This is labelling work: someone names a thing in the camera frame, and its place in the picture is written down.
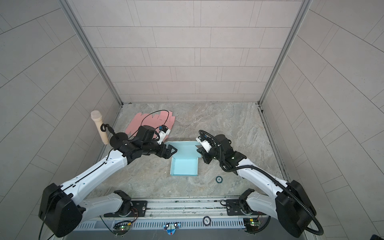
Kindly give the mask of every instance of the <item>mounting plate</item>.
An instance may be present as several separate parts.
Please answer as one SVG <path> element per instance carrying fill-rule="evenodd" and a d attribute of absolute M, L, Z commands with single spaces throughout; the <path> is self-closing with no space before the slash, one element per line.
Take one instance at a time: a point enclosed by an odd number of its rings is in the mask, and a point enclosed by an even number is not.
<path fill-rule="evenodd" d="M 132 207 L 136 208 L 139 211 L 139 217 L 144 217 L 147 210 L 147 201 L 131 201 Z M 121 217 L 115 213 L 104 214 L 104 217 Z M 135 217 L 133 211 L 131 211 L 127 216 L 124 217 Z"/>

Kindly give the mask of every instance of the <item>gray wall tile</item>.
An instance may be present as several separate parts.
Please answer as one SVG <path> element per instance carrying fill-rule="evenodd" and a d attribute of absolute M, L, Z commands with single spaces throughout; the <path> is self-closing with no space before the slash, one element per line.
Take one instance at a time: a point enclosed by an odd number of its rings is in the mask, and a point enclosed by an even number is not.
<path fill-rule="evenodd" d="M 265 83 L 240 82 L 240 86 L 239 86 L 237 93 L 262 94 L 264 88 L 265 88 Z"/>
<path fill-rule="evenodd" d="M 201 26 L 201 1 L 194 1 L 193 8 L 194 26 Z"/>
<path fill-rule="evenodd" d="M 262 67 L 224 67 L 222 82 L 256 82 Z"/>
<path fill-rule="evenodd" d="M 154 94 L 152 83 L 116 83 L 121 94 Z"/>
<path fill-rule="evenodd" d="M 60 165 L 85 122 L 86 118 L 72 106 L 37 154 Z"/>
<path fill-rule="evenodd" d="M 193 48 L 148 48 L 152 66 L 194 66 Z"/>
<path fill-rule="evenodd" d="M 48 93 L 81 59 L 72 42 L 68 40 L 32 64 L 24 73 Z"/>
<path fill-rule="evenodd" d="M 289 154 L 288 148 L 286 147 L 283 137 L 281 136 L 279 130 L 276 131 L 274 137 L 276 140 L 276 144 L 279 146 L 279 152 L 281 154 L 281 157 L 283 158 L 283 162 L 285 164 L 286 171 L 288 172 L 290 179 L 299 179 L 300 176 L 297 172 L 297 169 L 295 168 L 291 155 Z"/>
<path fill-rule="evenodd" d="M 341 175 L 338 166 L 308 119 L 302 121 L 295 129 L 295 133 L 321 184 Z"/>
<path fill-rule="evenodd" d="M 136 82 L 172 82 L 169 67 L 131 67 Z"/>
<path fill-rule="evenodd" d="M 288 56 L 311 83 L 327 65 L 327 62 L 299 37 L 295 38 Z"/>
<path fill-rule="evenodd" d="M 54 48 L 37 20 L 3 33 L 0 35 L 0 73 L 11 80 Z"/>
<path fill-rule="evenodd" d="M 146 66 L 140 48 L 98 48 L 98 51 L 106 66 Z"/>
<path fill-rule="evenodd" d="M 132 94 L 131 101 L 136 103 L 167 102 L 166 94 Z"/>
<path fill-rule="evenodd" d="M 100 149 L 91 149 L 95 152 L 99 152 Z M 53 176 L 51 183 L 54 182 L 56 185 L 60 185 L 74 177 L 76 177 L 77 170 L 83 161 L 87 151 L 79 147 L 74 143 L 69 149 L 64 160 L 57 169 L 55 175 Z"/>
<path fill-rule="evenodd" d="M 271 109 L 272 116 L 275 116 L 281 106 L 273 91 L 269 91 L 268 95 L 266 96 L 266 102 L 268 102 L 268 106 Z"/>
<path fill-rule="evenodd" d="M 380 35 L 384 32 L 384 18 L 381 18 L 380 21 L 372 28 L 369 34 L 364 38 L 369 44 L 373 44 Z"/>
<path fill-rule="evenodd" d="M 303 110 L 284 82 L 276 92 L 276 97 L 279 100 L 279 103 L 281 104 L 281 107 L 283 108 L 290 124 L 293 124 Z"/>
<path fill-rule="evenodd" d="M 302 75 L 300 69 L 292 62 L 288 56 L 285 57 L 284 62 L 279 70 L 279 74 L 291 91 Z"/>
<path fill-rule="evenodd" d="M 23 73 L 0 88 L 0 140 L 44 97 L 39 89 Z"/>
<path fill-rule="evenodd" d="M 380 37 L 373 43 L 373 46 L 377 47 L 381 51 L 384 51 L 384 35 L 381 34 Z"/>
<path fill-rule="evenodd" d="M 319 12 L 340 27 L 363 39 L 383 16 L 384 2 L 368 1 L 331 1 L 326 2 Z"/>
<path fill-rule="evenodd" d="M 51 124 L 53 127 L 56 127 L 59 124 L 59 121 L 54 116 L 49 114 L 49 112 L 47 112 L 39 104 L 36 104 L 32 111 L 47 121 L 49 124 Z"/>
<path fill-rule="evenodd" d="M 384 221 L 373 222 L 380 236 L 384 236 Z"/>
<path fill-rule="evenodd" d="M 87 112 L 91 113 L 107 88 L 108 87 L 101 76 L 97 75 L 80 95 L 78 102 L 87 110 Z"/>
<path fill-rule="evenodd" d="M 265 28 L 261 48 L 282 48 L 291 28 Z"/>
<path fill-rule="evenodd" d="M 14 28 L 58 8 L 59 5 L 55 1 L 5 1 L 2 3 L 0 14 Z"/>
<path fill-rule="evenodd" d="M 73 43 L 76 50 L 79 52 L 81 58 L 85 58 L 88 55 L 88 53 L 85 50 L 83 44 L 80 42 L 79 37 L 77 35 L 74 35 L 73 37 L 70 38 L 70 40 Z"/>
<path fill-rule="evenodd" d="M 338 137 L 340 137 L 341 135 L 343 135 L 347 131 L 348 131 L 348 128 L 344 125 L 344 123 L 341 123 L 339 126 L 337 126 L 335 129 L 333 129 L 330 133 L 328 133 L 321 140 L 323 141 L 325 146 L 328 146 L 331 142 L 335 141 Z"/>
<path fill-rule="evenodd" d="M 329 180 L 328 182 L 325 182 L 321 185 L 324 189 L 324 192 L 330 192 L 345 186 L 348 186 L 347 181 L 345 181 L 345 178 L 343 175 L 334 178 L 332 180 Z"/>
<path fill-rule="evenodd" d="M 384 131 L 368 139 L 361 146 L 369 154 L 376 165 L 384 172 Z"/>
<path fill-rule="evenodd" d="M 107 48 L 156 47 L 150 27 L 100 26 L 98 30 Z"/>
<path fill-rule="evenodd" d="M 105 67 L 111 82 L 135 82 L 128 75 L 125 67 Z"/>
<path fill-rule="evenodd" d="M 195 83 L 192 82 L 167 82 L 159 83 L 160 94 L 191 94 L 195 93 Z"/>
<path fill-rule="evenodd" d="M 48 172 L 51 172 L 53 174 L 55 174 L 56 170 L 59 168 L 58 165 L 53 164 L 50 161 L 47 161 L 37 155 L 32 159 L 31 164 L 44 170 L 47 170 Z"/>
<path fill-rule="evenodd" d="M 322 56 L 367 98 L 384 89 L 384 53 L 346 30 L 336 32 Z"/>
<path fill-rule="evenodd" d="M 327 197 L 343 225 L 348 239 L 368 239 L 372 234 L 377 234 L 375 227 L 349 186 L 329 192 Z M 356 219 L 361 222 L 359 227 L 354 224 Z"/>
<path fill-rule="evenodd" d="M 256 26 L 290 28 L 300 8 L 301 2 L 265 1 L 263 2 Z"/>
<path fill-rule="evenodd" d="M 244 94 L 208 94 L 207 102 L 242 102 Z"/>
<path fill-rule="evenodd" d="M 79 137 L 76 138 L 76 140 L 74 141 L 74 143 L 76 143 L 79 147 L 81 147 L 82 149 L 84 149 L 85 151 L 88 151 L 89 149 L 89 145 L 86 144 L 83 140 L 81 140 Z"/>
<path fill-rule="evenodd" d="M 84 117 L 88 118 L 91 115 L 89 112 L 87 112 L 87 110 L 85 110 L 79 101 L 76 101 L 73 105 L 77 108 L 77 110 L 81 112 L 82 115 L 84 115 Z"/>
<path fill-rule="evenodd" d="M 91 58 L 87 56 L 84 58 L 79 64 L 78 67 L 80 68 L 81 72 L 84 74 L 84 76 L 87 78 L 88 82 L 92 82 L 93 79 L 98 74 L 97 69 L 95 68 Z"/>
<path fill-rule="evenodd" d="M 350 132 L 336 139 L 327 149 L 369 218 L 372 221 L 381 220 L 384 174 Z"/>
<path fill-rule="evenodd" d="M 320 138 L 341 124 L 341 120 L 307 79 L 297 90 L 295 98 Z"/>
<path fill-rule="evenodd" d="M 212 28 L 210 47 L 258 48 L 264 31 L 265 28 Z"/>
<path fill-rule="evenodd" d="M 297 35 L 311 48 L 317 50 L 327 36 L 333 23 L 322 16 L 308 11 Z"/>
<path fill-rule="evenodd" d="M 0 219 L 0 225 L 7 226 L 2 229 L 4 238 L 16 238 L 15 233 L 22 228 L 52 177 L 53 173 L 31 164 L 28 165 L 0 203 L 0 211 L 3 216 Z"/>
<path fill-rule="evenodd" d="M 193 103 L 206 102 L 207 94 L 167 94 L 169 102 Z"/>
<path fill-rule="evenodd" d="M 302 164 L 303 162 L 307 161 L 307 159 L 308 159 L 307 155 L 305 155 L 305 153 L 303 153 L 298 158 L 293 160 L 293 164 L 295 165 L 295 167 L 298 167 L 300 164 Z"/>
<path fill-rule="evenodd" d="M 246 66 L 273 67 L 279 57 L 280 48 L 251 48 Z"/>
<path fill-rule="evenodd" d="M 201 26 L 248 27 L 254 2 L 202 1 Z"/>
<path fill-rule="evenodd" d="M 200 93 L 233 93 L 234 82 L 201 82 Z"/>
<path fill-rule="evenodd" d="M 133 26 L 126 1 L 77 0 L 74 5 L 84 26 Z"/>
<path fill-rule="evenodd" d="M 176 67 L 179 82 L 214 82 L 217 67 Z"/>
<path fill-rule="evenodd" d="M 0 195 L 6 195 L 53 130 L 54 127 L 31 111 L 0 142 L 0 151 L 7 159 L 0 168 Z M 18 150 L 20 142 L 23 151 Z"/>
<path fill-rule="evenodd" d="M 139 15 L 137 14 L 136 4 L 134 0 L 127 0 L 129 12 L 131 13 L 133 25 L 141 26 Z"/>
<path fill-rule="evenodd" d="M 325 67 L 313 86 L 359 142 L 384 130 L 383 112 L 331 65 Z"/>
<path fill-rule="evenodd" d="M 96 26 L 84 26 L 83 30 L 94 48 L 105 48 L 105 43 Z"/>
<path fill-rule="evenodd" d="M 23 228 L 20 230 L 20 233 L 17 234 L 16 240 L 24 240 L 24 239 L 32 239 L 32 238 L 38 239 L 41 223 L 42 221 L 37 215 L 30 215 L 27 221 L 24 223 Z M 44 225 L 42 233 L 46 231 L 47 228 L 48 227 Z"/>
<path fill-rule="evenodd" d="M 347 237 L 341 225 L 324 227 L 326 237 Z"/>
<path fill-rule="evenodd" d="M 201 66 L 238 66 L 242 53 L 241 48 L 202 48 Z"/>
<path fill-rule="evenodd" d="M 85 77 L 84 73 L 80 70 L 79 66 L 76 66 L 73 68 L 73 70 L 76 72 L 77 76 L 83 81 L 85 86 L 89 85 L 88 79 Z"/>
<path fill-rule="evenodd" d="M 74 70 L 71 70 L 39 102 L 39 105 L 61 121 L 86 86 Z"/>
<path fill-rule="evenodd" d="M 100 160 L 100 159 L 97 159 L 97 156 L 99 155 L 99 151 L 100 151 L 101 147 L 102 147 L 102 144 L 94 139 L 92 144 L 91 144 L 91 147 L 89 148 L 83 161 L 81 162 L 80 167 L 79 167 L 77 173 L 75 174 L 75 176 L 84 172 L 85 170 L 87 170 L 88 168 L 90 168 L 96 162 L 98 162 Z"/>
<path fill-rule="evenodd" d="M 110 109 L 111 105 L 113 104 L 113 101 L 115 101 L 115 96 L 112 94 L 110 89 L 107 89 L 101 97 L 101 100 L 103 101 L 107 109 Z"/>
<path fill-rule="evenodd" d="M 92 144 L 93 139 L 96 136 L 97 131 L 98 129 L 96 128 L 94 121 L 91 119 L 91 117 L 89 117 L 85 122 L 83 128 L 79 132 L 78 138 L 80 138 L 87 145 L 90 146 Z"/>
<path fill-rule="evenodd" d="M 258 102 L 261 96 L 261 94 L 244 94 L 243 102 Z"/>
<path fill-rule="evenodd" d="M 323 227 L 339 225 L 340 222 L 332 208 L 327 195 L 324 193 L 316 174 L 313 171 L 309 161 L 297 167 L 300 175 L 300 180 L 303 182 L 305 191 L 310 198 L 313 206 L 316 208 L 316 218 Z"/>
<path fill-rule="evenodd" d="M 291 158 L 294 161 L 304 153 L 304 150 L 301 147 L 300 142 L 288 121 L 288 118 L 285 116 L 285 113 L 280 115 L 280 117 L 276 120 L 276 123 L 279 127 L 281 136 L 284 139 L 285 145 L 288 148 Z"/>
<path fill-rule="evenodd" d="M 192 1 L 142 0 L 135 4 L 141 26 L 194 26 Z"/>
<path fill-rule="evenodd" d="M 39 18 L 36 18 L 36 20 L 39 22 L 41 27 L 44 29 L 44 31 L 48 34 L 49 38 L 52 40 L 52 42 L 56 45 L 59 46 L 61 44 L 59 38 L 56 36 L 52 28 L 49 26 L 47 21 L 44 19 L 44 16 L 41 16 Z"/>
<path fill-rule="evenodd" d="M 378 108 L 384 106 L 384 90 L 371 100 Z"/>
<path fill-rule="evenodd" d="M 211 29 L 156 27 L 153 28 L 153 34 L 158 48 L 209 48 Z"/>
<path fill-rule="evenodd" d="M 59 38 L 60 42 L 63 43 L 75 35 L 72 26 L 61 9 L 44 15 L 44 19 Z"/>

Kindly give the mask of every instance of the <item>black cable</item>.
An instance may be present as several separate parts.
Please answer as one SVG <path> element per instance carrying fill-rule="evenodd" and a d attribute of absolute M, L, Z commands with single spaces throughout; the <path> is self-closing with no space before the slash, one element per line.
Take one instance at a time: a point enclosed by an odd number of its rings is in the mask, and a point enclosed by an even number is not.
<path fill-rule="evenodd" d="M 263 231 L 268 226 L 270 220 L 271 220 L 271 216 L 268 216 L 267 221 L 265 222 L 265 224 L 262 227 L 259 227 L 256 231 L 253 231 L 253 232 L 247 232 L 247 231 L 245 231 L 245 232 L 246 233 L 258 233 L 258 232 L 261 232 L 261 231 Z"/>
<path fill-rule="evenodd" d="M 158 111 L 156 111 L 156 112 L 153 112 L 153 113 L 148 114 L 147 116 L 145 116 L 145 117 L 143 118 L 143 120 L 141 121 L 140 126 L 143 125 L 144 119 L 146 119 L 146 117 L 148 117 L 149 115 L 152 115 L 152 114 L 154 114 L 154 113 L 161 112 L 161 111 L 166 111 L 166 112 L 168 113 L 167 119 L 166 119 L 166 121 L 164 122 L 164 125 L 165 125 L 166 122 L 168 121 L 168 118 L 169 118 L 169 111 L 168 111 L 168 110 L 158 110 Z M 134 133 L 128 138 L 128 140 L 129 140 L 132 136 L 134 136 L 134 135 L 137 133 L 138 130 L 139 130 L 139 129 L 137 129 L 136 132 L 134 132 Z"/>
<path fill-rule="evenodd" d="M 109 158 L 109 154 L 112 152 L 113 149 L 111 149 L 107 155 L 107 160 Z M 92 172 L 88 173 L 87 175 L 85 175 L 84 177 L 80 178 L 79 180 L 77 180 L 75 183 L 78 183 L 80 182 L 83 178 L 85 178 L 86 176 L 90 175 L 91 173 L 93 173 L 94 171 L 98 170 L 101 166 L 103 166 L 105 164 L 105 162 L 103 162 L 100 166 L 98 166 L 97 168 L 95 168 Z"/>
<path fill-rule="evenodd" d="M 41 232 L 43 231 L 43 226 L 44 226 L 44 223 L 45 223 L 45 219 L 46 219 L 46 217 L 47 217 L 47 214 L 48 214 L 48 210 L 51 208 L 52 203 L 53 203 L 53 200 L 54 200 L 54 198 L 55 198 L 58 194 L 59 194 L 59 193 L 56 193 L 56 194 L 52 197 L 51 202 L 49 203 L 47 209 L 45 210 L 45 215 L 44 215 L 43 223 L 41 224 L 41 228 L 40 228 L 40 232 L 39 232 L 39 240 L 40 240 L 40 238 L 41 238 Z"/>
<path fill-rule="evenodd" d="M 277 181 L 274 177 L 269 175 L 264 170 L 262 170 L 262 169 L 260 169 L 258 167 L 255 167 L 253 165 L 243 165 L 243 166 L 234 167 L 234 168 L 231 168 L 231 169 L 226 169 L 224 167 L 223 158 L 222 158 L 222 146 L 219 143 L 219 141 L 214 136 L 212 136 L 211 134 L 205 132 L 204 130 L 199 130 L 199 134 L 200 134 L 200 136 L 203 139 L 205 139 L 207 141 L 208 141 L 208 137 L 210 137 L 212 139 L 212 141 L 214 141 L 214 144 L 216 145 L 216 148 L 218 150 L 218 160 L 219 160 L 219 163 L 220 163 L 220 167 L 222 168 L 222 170 L 224 172 L 233 172 L 233 171 L 237 171 L 237 170 L 244 169 L 244 168 L 251 168 L 253 170 L 256 170 L 256 171 L 262 173 L 267 178 L 269 178 L 276 186 L 280 187 L 283 190 L 283 193 L 288 195 L 290 198 L 294 199 L 304 209 L 304 211 L 311 217 L 311 219 L 315 223 L 316 227 L 318 228 L 318 230 L 315 230 L 315 229 L 311 229 L 309 227 L 306 227 L 305 230 L 307 230 L 308 232 L 313 233 L 315 235 L 323 235 L 324 234 L 323 227 L 321 226 L 319 221 L 316 219 L 316 217 L 313 214 L 313 212 L 298 197 L 296 197 L 291 191 L 289 191 L 284 185 L 282 185 L 279 181 Z"/>
<path fill-rule="evenodd" d="M 107 225 L 105 224 L 105 222 L 104 222 L 104 220 L 102 219 L 102 217 L 101 217 L 101 216 L 99 216 L 99 217 L 100 217 L 101 220 L 103 221 L 104 225 L 108 228 L 108 230 L 109 230 L 113 235 L 115 235 L 115 233 L 109 228 L 109 226 L 107 226 Z"/>

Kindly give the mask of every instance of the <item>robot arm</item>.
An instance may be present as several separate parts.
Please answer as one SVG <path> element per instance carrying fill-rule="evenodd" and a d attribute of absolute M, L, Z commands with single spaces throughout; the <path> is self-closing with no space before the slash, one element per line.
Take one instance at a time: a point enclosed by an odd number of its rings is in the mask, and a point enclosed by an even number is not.
<path fill-rule="evenodd" d="M 316 235 L 324 233 L 315 218 L 315 208 L 298 182 L 293 180 L 288 183 L 265 172 L 245 155 L 233 151 L 232 142 L 225 135 L 212 136 L 203 130 L 200 130 L 199 134 L 196 140 L 201 147 L 197 151 L 201 153 L 206 164 L 212 159 L 217 159 L 223 171 L 233 172 L 248 179 L 268 195 L 267 197 L 253 189 L 245 191 L 239 198 L 240 208 L 244 213 L 259 211 L 276 218 L 284 229 L 295 237 L 299 237 L 304 230 Z M 308 228 L 311 221 L 318 227 L 317 231 Z"/>
<path fill-rule="evenodd" d="M 140 126 L 132 140 L 123 132 L 115 134 L 107 124 L 101 128 L 102 131 L 108 128 L 113 134 L 110 140 L 113 149 L 108 156 L 62 185 L 52 183 L 43 191 L 39 217 L 57 237 L 69 234 L 80 222 L 92 217 L 110 212 L 127 215 L 131 210 L 131 198 L 123 191 L 90 200 L 84 198 L 110 175 L 142 155 L 155 154 L 169 159 L 177 152 L 172 145 L 167 147 L 162 143 L 170 131 L 164 125 L 159 133 L 153 127 Z"/>

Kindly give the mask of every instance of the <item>metal vent grille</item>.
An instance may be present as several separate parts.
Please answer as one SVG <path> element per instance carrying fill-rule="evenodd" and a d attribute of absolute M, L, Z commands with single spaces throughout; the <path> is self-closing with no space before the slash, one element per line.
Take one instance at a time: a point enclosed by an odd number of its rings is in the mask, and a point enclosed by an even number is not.
<path fill-rule="evenodd" d="M 182 229 L 196 229 L 196 228 L 245 228 L 242 218 L 220 218 L 211 219 L 210 226 L 204 226 L 202 219 L 179 219 L 167 221 L 164 219 L 159 220 L 137 220 L 131 227 L 132 230 L 155 230 L 162 228 L 165 224 L 180 223 Z"/>
<path fill-rule="evenodd" d="M 104 220 L 109 228 L 122 220 Z M 167 223 L 180 223 L 182 229 L 202 229 L 202 228 L 245 228 L 242 218 L 212 218 L 210 226 L 204 226 L 203 219 L 186 218 L 186 219 L 138 219 L 131 230 L 160 230 Z M 106 230 L 101 220 L 89 220 L 79 224 L 74 231 L 90 231 L 90 230 Z"/>
<path fill-rule="evenodd" d="M 86 221 L 77 226 L 78 229 L 93 228 L 95 226 L 94 221 Z"/>

